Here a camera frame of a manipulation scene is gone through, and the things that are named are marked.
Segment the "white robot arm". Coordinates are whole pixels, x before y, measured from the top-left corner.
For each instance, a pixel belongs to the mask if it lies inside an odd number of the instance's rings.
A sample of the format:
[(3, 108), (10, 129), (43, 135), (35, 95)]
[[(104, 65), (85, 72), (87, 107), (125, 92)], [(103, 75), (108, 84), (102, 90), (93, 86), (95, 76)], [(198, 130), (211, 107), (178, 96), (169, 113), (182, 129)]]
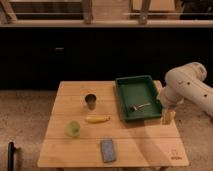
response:
[(206, 77), (207, 70), (199, 62), (175, 67), (165, 74), (166, 85), (157, 96), (163, 107), (165, 122), (171, 123), (174, 107), (185, 99), (200, 107), (213, 122), (213, 87), (204, 83)]

